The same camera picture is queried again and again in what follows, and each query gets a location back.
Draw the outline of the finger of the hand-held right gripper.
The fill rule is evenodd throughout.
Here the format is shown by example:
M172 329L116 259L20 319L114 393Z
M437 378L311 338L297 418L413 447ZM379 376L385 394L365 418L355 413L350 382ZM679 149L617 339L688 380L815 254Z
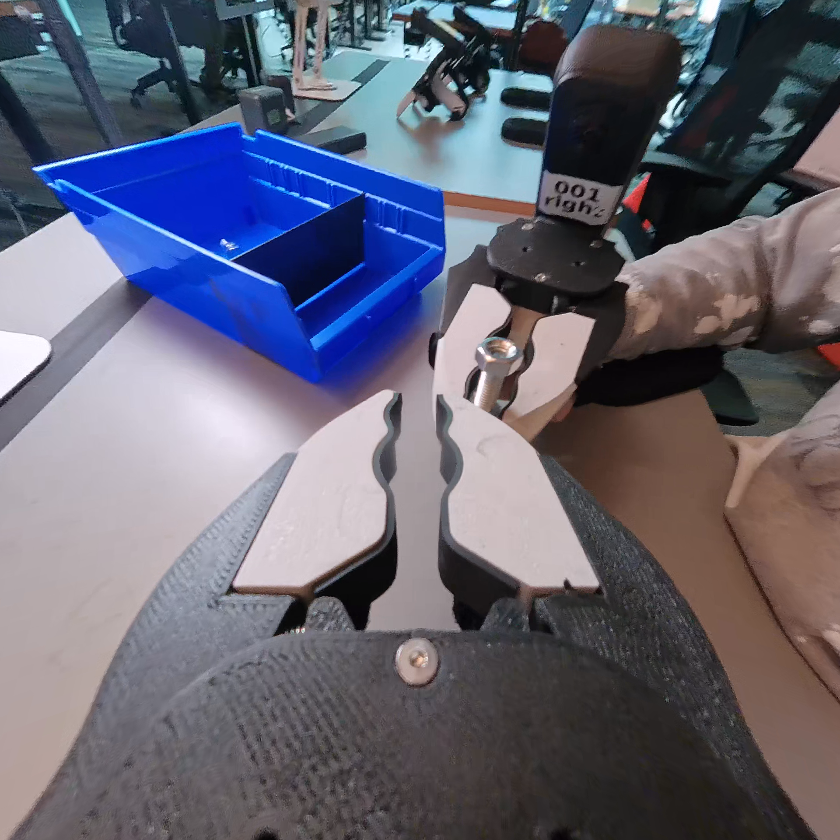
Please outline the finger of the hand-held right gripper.
M595 326L593 318L542 318L531 334L531 360L518 375L502 421L536 438L576 389L575 378Z
M433 416L437 427L504 427L496 414L468 399L472 376L480 369L476 348L511 317L511 304L493 287L473 285L444 335L437 341Z

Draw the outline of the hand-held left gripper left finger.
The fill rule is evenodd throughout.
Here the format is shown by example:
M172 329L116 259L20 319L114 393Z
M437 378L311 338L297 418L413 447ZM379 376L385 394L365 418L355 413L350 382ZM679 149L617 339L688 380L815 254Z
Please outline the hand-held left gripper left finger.
M236 593L315 596L385 544L391 492L382 457L401 408L398 392L380 391L299 448L234 577Z

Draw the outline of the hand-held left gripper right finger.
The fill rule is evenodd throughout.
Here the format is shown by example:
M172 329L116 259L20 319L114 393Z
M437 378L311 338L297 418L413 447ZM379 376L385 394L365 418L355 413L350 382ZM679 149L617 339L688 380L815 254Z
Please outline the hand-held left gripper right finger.
M465 398L437 395L438 570L454 596L594 593L601 583L548 471L521 435Z

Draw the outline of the steel hex nut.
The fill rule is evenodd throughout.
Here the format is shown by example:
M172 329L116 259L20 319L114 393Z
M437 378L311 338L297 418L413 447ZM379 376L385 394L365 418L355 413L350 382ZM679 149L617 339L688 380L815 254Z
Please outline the steel hex nut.
M509 338L492 336L476 348L476 364L489 377L505 379L522 360L522 352Z

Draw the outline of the steel hex bolt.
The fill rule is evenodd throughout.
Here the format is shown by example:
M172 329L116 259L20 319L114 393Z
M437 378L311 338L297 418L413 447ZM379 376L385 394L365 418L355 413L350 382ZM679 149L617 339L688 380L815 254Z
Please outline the steel hex bolt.
M482 411L497 413L497 404L508 373L481 370L472 376L468 399Z

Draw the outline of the blue plastic storage bin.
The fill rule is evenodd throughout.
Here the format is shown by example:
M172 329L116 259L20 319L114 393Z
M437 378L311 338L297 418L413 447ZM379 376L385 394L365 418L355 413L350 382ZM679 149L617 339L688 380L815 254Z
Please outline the blue plastic storage bin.
M126 280L312 383L444 267L439 188L236 122L34 173ZM361 194L364 263L298 308L230 260Z

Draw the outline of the person's right forearm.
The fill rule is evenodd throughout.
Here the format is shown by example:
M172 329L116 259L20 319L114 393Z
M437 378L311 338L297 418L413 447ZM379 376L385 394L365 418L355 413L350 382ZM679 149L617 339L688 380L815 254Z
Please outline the person's right forearm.
M744 217L625 264L609 361L667 350L778 354L839 336L839 189Z

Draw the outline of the grey desk with wood edge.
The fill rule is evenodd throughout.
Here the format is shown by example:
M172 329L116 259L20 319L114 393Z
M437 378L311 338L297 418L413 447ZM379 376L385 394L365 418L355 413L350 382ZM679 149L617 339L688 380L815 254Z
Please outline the grey desk with wood edge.
M425 68L426 62L419 60L340 52L324 63L328 77L351 80L376 73L334 111L317 117L316 130L344 126L364 131L366 147L352 158L435 186L449 206L533 215L542 153L501 138L505 119L532 114L508 107L500 96L509 87L549 91L550 79L493 70L487 95L473 102L462 121L448 121L443 108L430 114L408 109L398 119L397 106Z

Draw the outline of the black bin divider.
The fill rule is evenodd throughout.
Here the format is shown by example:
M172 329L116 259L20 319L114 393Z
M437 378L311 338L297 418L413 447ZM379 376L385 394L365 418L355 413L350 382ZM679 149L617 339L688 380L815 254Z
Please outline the black bin divider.
M231 257L283 286L298 308L364 263L365 194Z

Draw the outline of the black rectangular block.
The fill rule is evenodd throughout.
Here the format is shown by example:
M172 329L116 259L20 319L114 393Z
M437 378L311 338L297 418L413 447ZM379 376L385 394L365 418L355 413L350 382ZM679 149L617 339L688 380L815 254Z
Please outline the black rectangular block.
M347 155L366 149L367 137L364 131L336 126L305 134L300 142L333 154Z

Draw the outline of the black office chair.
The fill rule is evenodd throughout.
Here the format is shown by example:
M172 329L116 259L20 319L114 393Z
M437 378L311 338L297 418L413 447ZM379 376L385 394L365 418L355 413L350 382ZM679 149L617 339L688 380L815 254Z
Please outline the black office chair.
M838 106L838 2L783 2L655 151L637 215L654 249L735 220Z

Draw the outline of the wooden stand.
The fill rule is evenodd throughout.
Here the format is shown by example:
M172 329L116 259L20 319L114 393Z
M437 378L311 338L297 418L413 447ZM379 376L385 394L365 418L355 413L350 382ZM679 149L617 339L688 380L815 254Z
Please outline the wooden stand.
M322 61L327 39L329 10L341 1L295 1L292 93L297 98L326 102L342 102L361 88L355 80L331 80L323 75ZM307 23L310 11L315 12L316 43L312 68L306 70Z

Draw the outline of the person's grey patterned sweatshirt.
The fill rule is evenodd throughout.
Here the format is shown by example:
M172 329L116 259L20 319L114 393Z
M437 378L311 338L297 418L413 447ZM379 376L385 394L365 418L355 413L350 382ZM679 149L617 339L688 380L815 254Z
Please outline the person's grey patterned sweatshirt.
M781 630L839 698L839 384L797 425L727 441L728 524Z

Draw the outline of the grey box device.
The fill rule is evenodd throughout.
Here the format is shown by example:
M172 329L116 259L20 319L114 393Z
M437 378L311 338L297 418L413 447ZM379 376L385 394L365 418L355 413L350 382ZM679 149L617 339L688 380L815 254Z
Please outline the grey box device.
M238 102L247 133L258 130L286 134L297 123L294 97L288 85L260 85L238 91Z

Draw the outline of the white rounded base plate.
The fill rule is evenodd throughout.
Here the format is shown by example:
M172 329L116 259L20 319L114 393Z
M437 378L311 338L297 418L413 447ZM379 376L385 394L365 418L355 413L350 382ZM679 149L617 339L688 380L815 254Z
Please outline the white rounded base plate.
M45 368L52 351L41 336L1 331L1 404Z

